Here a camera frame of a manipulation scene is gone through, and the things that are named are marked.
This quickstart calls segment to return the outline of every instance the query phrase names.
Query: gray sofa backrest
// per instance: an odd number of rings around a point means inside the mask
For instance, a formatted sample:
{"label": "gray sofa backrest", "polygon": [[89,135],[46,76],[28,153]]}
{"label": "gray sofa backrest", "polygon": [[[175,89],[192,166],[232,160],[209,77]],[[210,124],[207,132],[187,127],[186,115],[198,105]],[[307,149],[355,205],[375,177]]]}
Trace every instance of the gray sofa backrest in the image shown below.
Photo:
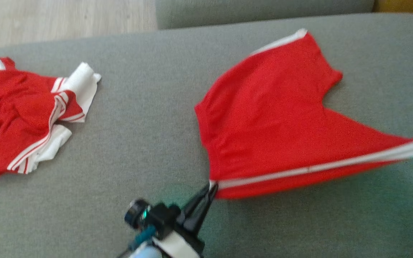
{"label": "gray sofa backrest", "polygon": [[156,0],[159,29],[368,13],[374,0]]}

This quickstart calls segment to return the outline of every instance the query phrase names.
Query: red fabric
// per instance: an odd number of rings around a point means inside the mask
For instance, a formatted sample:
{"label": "red fabric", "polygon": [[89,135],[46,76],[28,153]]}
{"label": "red fabric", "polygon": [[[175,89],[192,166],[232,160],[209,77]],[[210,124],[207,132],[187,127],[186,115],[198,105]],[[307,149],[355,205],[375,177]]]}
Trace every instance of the red fabric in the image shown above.
{"label": "red fabric", "polygon": [[[251,178],[386,150],[410,141],[325,108],[342,78],[310,34],[254,54],[228,70],[195,107],[210,179]],[[241,198],[306,186],[387,163],[372,163],[222,189]]]}
{"label": "red fabric", "polygon": [[[51,119],[57,119],[51,118],[51,114],[56,106],[54,96],[58,93],[51,93],[56,78],[19,71],[9,58],[0,60],[5,65],[5,70],[0,70],[1,175],[23,150],[47,137],[50,124],[54,122]],[[72,106],[72,111],[79,112],[77,103],[71,101],[75,100],[74,93],[66,93],[72,97],[66,111]]]}

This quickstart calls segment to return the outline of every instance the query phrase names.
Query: gray sofa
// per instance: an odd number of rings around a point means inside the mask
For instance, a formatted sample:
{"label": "gray sofa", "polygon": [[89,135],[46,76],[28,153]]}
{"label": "gray sofa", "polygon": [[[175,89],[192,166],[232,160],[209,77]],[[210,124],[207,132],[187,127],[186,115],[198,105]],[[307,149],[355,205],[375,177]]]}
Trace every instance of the gray sofa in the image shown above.
{"label": "gray sofa", "polygon": [[[0,257],[115,257],[129,202],[183,202],[208,181],[194,105],[252,51],[307,28],[343,80],[324,104],[413,137],[413,15],[351,14],[0,49],[19,69],[103,78],[54,160],[0,178]],[[413,257],[413,160],[327,183],[216,201],[205,257]]]}

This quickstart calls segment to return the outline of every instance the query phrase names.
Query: red and white clothing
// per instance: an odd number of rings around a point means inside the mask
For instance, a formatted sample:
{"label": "red and white clothing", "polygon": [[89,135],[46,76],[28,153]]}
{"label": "red and white clothing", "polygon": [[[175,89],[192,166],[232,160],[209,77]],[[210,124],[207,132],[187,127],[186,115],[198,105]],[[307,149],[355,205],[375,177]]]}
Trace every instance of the red and white clothing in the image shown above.
{"label": "red and white clothing", "polygon": [[20,71],[0,58],[0,175],[30,173],[71,136],[57,120],[82,123],[101,75],[82,63],[69,78]]}
{"label": "red and white clothing", "polygon": [[305,29],[225,72],[195,107],[219,198],[282,191],[413,157],[413,139],[323,106],[342,78]]}

